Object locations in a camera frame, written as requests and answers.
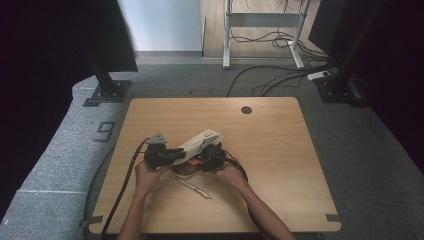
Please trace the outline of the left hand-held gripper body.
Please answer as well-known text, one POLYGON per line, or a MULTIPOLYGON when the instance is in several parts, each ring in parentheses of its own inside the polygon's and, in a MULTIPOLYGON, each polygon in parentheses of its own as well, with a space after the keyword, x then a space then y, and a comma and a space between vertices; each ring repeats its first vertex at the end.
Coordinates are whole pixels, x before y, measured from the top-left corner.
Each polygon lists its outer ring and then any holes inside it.
POLYGON ((156 133, 147 141, 147 149, 144 152, 144 161, 151 169, 167 165, 167 160, 163 157, 166 150, 167 140, 162 133, 156 133))

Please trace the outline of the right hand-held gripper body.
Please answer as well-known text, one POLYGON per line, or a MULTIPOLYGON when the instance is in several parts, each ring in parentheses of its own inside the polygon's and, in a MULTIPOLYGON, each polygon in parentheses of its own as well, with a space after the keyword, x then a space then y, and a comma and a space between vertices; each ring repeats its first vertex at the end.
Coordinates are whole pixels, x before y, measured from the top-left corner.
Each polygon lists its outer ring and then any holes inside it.
POLYGON ((209 157, 208 160, 203 161, 203 164, 207 165, 207 172, 220 169, 226 159, 226 152, 222 149, 221 144, 211 144, 207 146, 201 153, 208 154, 209 157))

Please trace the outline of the beige pencil case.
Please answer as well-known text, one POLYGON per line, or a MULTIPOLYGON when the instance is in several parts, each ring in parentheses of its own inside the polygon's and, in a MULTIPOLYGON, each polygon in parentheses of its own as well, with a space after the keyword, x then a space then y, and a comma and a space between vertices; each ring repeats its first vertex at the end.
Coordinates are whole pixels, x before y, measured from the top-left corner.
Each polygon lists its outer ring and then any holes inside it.
POLYGON ((219 144, 223 139, 221 133, 215 132, 211 129, 206 129, 203 132, 199 133, 195 137, 191 138, 184 144, 180 145, 180 148, 183 148, 186 151, 186 156, 183 157, 184 160, 179 165, 173 165, 171 170, 180 176, 190 176, 195 174, 199 169, 187 161, 189 159, 199 159, 199 154, 211 144, 219 144))

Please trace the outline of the person's left hand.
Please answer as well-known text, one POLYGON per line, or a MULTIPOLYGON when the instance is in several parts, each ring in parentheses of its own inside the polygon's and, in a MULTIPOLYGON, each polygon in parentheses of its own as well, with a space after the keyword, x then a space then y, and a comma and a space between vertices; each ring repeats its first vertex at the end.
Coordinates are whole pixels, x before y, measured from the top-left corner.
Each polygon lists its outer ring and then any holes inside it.
POLYGON ((162 166, 158 170, 152 170, 144 161, 138 163, 135 167, 135 195, 146 197, 158 184, 161 176, 169 169, 169 166, 162 166))

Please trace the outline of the person's right hand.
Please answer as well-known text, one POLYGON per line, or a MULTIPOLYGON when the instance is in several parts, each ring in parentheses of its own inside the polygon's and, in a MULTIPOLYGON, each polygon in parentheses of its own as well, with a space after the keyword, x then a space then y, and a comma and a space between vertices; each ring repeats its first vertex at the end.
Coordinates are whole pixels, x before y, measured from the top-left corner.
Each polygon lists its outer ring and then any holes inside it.
POLYGON ((215 172, 215 175, 237 190, 243 190, 249 186, 242 173, 231 164, 225 164, 215 172))

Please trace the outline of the silver pen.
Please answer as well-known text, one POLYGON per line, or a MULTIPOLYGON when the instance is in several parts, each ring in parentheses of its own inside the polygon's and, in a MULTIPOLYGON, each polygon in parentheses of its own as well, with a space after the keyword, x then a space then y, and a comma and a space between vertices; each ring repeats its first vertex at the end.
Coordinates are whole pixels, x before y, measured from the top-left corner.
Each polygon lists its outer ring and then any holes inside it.
POLYGON ((205 192, 204 190, 198 188, 197 186, 195 186, 195 185, 193 185, 193 184, 191 184, 191 183, 189 183, 189 182, 187 182, 183 179, 178 178, 177 182, 179 182, 183 186, 189 188, 190 190, 194 191, 195 193, 199 194, 204 199, 212 199, 212 196, 209 193, 205 192))

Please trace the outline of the black metal stand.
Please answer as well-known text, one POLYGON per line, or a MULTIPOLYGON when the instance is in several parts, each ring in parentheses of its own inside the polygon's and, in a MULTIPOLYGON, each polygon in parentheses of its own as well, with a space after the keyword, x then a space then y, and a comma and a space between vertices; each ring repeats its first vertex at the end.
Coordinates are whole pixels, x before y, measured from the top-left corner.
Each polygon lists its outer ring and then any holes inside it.
POLYGON ((355 77, 361 55, 365 49, 364 40, 374 24, 386 0, 347 0, 345 5, 346 42, 339 52, 329 56, 337 72, 328 77, 314 80, 324 103, 349 103, 365 107, 365 82, 355 77))
POLYGON ((127 48, 119 45, 100 43, 90 34, 84 34, 84 50, 90 69, 98 81, 92 96, 87 98, 84 107, 98 107, 101 103, 122 103, 131 85, 130 80, 113 80, 110 71, 134 70, 135 61, 127 48))

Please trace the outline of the white power strip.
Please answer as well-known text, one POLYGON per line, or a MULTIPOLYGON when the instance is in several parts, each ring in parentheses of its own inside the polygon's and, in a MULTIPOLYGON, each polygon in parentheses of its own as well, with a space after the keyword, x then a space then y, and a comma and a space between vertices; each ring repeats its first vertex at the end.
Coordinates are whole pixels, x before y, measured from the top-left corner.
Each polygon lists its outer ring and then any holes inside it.
POLYGON ((315 73, 311 73, 307 75, 308 80, 312 81, 315 79, 319 79, 319 78, 323 78, 323 77, 328 77, 330 76, 330 72, 328 71, 320 71, 320 72, 315 72, 315 73))

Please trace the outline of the black curtain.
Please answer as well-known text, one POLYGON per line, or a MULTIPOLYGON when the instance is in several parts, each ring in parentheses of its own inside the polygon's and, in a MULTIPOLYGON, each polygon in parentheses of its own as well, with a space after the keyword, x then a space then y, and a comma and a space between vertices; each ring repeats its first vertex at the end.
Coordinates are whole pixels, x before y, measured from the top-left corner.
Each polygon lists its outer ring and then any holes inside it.
POLYGON ((118 0, 0 0, 0 219, 97 68, 137 68, 118 0))

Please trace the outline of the dark panel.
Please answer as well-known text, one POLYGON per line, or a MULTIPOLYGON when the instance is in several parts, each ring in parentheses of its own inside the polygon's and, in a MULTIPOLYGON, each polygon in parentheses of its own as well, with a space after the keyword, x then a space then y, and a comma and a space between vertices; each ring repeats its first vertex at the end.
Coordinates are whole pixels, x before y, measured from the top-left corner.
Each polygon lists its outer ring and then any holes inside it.
POLYGON ((347 0, 322 0, 308 39, 329 56, 335 55, 346 42, 345 5, 347 0))

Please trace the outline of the white desk frame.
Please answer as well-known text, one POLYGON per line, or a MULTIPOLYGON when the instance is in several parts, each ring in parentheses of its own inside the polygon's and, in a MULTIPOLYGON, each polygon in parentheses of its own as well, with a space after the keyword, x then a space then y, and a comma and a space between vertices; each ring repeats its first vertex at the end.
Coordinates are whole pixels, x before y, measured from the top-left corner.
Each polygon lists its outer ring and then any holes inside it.
POLYGON ((288 43, 289 50, 297 68, 304 68, 301 59, 298 43, 307 17, 311 0, 304 0, 299 13, 233 13, 232 0, 225 0, 224 11, 224 48, 223 48, 223 68, 230 68, 230 32, 232 27, 257 27, 257 28, 295 28, 296 32, 292 40, 288 43))

